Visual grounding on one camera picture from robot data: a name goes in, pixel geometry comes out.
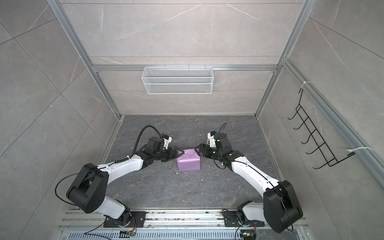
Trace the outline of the pink wrapping paper sheet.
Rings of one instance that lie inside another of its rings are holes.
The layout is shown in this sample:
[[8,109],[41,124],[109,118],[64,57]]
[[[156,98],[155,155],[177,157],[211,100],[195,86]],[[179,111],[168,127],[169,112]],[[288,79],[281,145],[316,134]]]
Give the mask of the pink wrapping paper sheet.
[[186,149],[177,158],[177,164],[180,172],[199,171],[201,168],[201,157],[195,149]]

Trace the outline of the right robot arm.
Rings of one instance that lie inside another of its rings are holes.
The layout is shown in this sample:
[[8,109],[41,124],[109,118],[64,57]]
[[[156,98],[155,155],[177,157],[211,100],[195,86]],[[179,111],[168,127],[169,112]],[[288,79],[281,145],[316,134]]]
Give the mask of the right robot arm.
[[293,185],[279,181],[253,165],[246,156],[233,150],[225,133],[215,131],[208,134],[208,142],[195,148],[197,154],[217,160],[232,172],[245,179],[263,197],[263,205],[247,201],[237,208],[237,218],[241,224],[253,221],[267,223],[276,233],[292,231],[294,223],[303,217]]

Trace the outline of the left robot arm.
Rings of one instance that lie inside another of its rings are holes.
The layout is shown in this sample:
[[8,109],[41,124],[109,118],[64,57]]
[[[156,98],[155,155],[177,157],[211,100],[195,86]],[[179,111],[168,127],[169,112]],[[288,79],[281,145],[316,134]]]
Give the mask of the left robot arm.
[[106,196],[107,187],[113,181],[150,166],[154,161],[167,162],[185,153],[172,148],[172,138],[152,137],[148,143],[124,159],[103,165],[86,164],[76,174],[66,197],[85,213],[99,213],[122,222],[130,217],[130,209],[123,203]]

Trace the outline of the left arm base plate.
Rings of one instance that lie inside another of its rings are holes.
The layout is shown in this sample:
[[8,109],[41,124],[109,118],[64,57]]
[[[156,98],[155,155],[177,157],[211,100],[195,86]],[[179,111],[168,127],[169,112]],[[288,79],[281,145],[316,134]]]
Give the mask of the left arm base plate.
[[103,224],[104,228],[132,228],[134,225],[136,228],[143,228],[146,212],[129,212],[124,213],[120,218],[113,219],[106,217],[106,221]]

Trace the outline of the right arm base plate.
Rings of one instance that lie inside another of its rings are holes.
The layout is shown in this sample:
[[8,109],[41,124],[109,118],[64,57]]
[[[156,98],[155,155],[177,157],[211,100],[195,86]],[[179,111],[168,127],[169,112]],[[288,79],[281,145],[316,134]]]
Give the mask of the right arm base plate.
[[244,214],[241,214],[239,211],[229,211],[228,209],[223,209],[221,214],[224,218],[225,227],[264,227],[265,223],[262,221],[250,221]]

